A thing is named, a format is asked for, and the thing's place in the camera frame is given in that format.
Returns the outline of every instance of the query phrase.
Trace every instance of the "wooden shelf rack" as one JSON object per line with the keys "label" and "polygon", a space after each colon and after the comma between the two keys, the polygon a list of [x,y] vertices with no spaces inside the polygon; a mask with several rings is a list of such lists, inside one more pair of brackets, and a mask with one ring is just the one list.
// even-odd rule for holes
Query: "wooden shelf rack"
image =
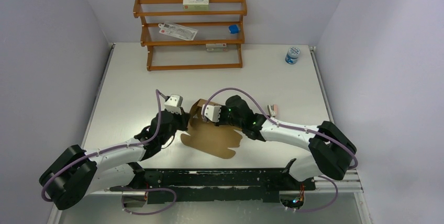
{"label": "wooden shelf rack", "polygon": [[[140,44],[148,49],[147,70],[194,70],[194,69],[220,69],[220,68],[242,68],[241,45],[245,42],[243,33],[243,17],[247,15],[246,0],[209,0],[209,11],[183,11],[183,0],[135,0],[133,15],[139,18],[142,23],[142,33]],[[187,21],[173,23],[191,27],[198,30],[193,41],[184,41],[170,36],[158,33],[159,23],[170,20],[160,20],[158,22],[147,22],[146,17],[164,17],[164,16],[215,16],[218,15],[238,15],[236,21]],[[230,34],[228,26],[238,25],[240,32]],[[227,43],[235,44],[238,51],[239,63],[233,64],[199,64],[199,65],[168,65],[153,66],[152,59],[154,47],[160,46],[184,46],[199,45],[207,43]]]}

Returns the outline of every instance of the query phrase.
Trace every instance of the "medicine box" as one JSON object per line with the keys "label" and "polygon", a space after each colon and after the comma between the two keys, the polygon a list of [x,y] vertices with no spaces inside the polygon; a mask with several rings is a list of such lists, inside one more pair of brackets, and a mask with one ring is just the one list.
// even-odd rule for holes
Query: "medicine box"
{"label": "medicine box", "polygon": [[225,48],[222,48],[222,47],[219,47],[219,48],[207,48],[207,52],[227,52],[227,51],[228,51],[227,47],[225,47]]}
{"label": "medicine box", "polygon": [[205,44],[207,48],[226,48],[226,43],[207,43]]}
{"label": "medicine box", "polygon": [[209,0],[183,0],[184,11],[208,11]]}

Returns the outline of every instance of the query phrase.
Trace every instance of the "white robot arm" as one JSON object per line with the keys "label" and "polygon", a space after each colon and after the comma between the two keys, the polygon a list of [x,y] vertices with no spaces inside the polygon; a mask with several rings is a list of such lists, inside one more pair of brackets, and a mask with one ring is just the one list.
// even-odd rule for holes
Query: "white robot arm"
{"label": "white robot arm", "polygon": [[[67,148],[40,177],[42,197],[65,210],[98,190],[114,186],[143,188],[145,171],[137,162],[158,153],[176,131],[186,131],[190,119],[181,107],[182,97],[164,98],[165,110],[128,141],[95,150],[83,150],[78,145]],[[283,176],[298,182],[322,174],[341,180],[356,153],[354,145],[329,121],[306,126],[271,120],[254,114],[239,96],[230,97],[223,106],[208,105],[202,113],[215,126],[241,128],[250,139],[278,141],[309,151],[311,155],[291,160],[283,170]]]}

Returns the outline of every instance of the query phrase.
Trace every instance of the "white package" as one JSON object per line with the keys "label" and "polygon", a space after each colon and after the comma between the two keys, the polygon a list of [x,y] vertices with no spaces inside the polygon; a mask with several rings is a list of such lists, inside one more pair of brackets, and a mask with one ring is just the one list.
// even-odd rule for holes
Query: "white package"
{"label": "white package", "polygon": [[181,26],[174,23],[164,22],[159,24],[160,34],[176,37],[185,41],[192,41],[197,34],[197,29]]}

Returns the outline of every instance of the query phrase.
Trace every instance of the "cardboard piece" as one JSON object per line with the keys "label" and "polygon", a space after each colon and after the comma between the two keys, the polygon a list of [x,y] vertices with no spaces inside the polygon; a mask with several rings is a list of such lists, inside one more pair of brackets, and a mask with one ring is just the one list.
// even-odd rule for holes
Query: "cardboard piece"
{"label": "cardboard piece", "polygon": [[207,100],[199,99],[190,109],[188,131],[181,134],[184,145],[222,159],[231,159],[236,152],[230,148],[240,146],[242,135],[233,126],[214,126],[212,122],[202,121],[202,107]]}

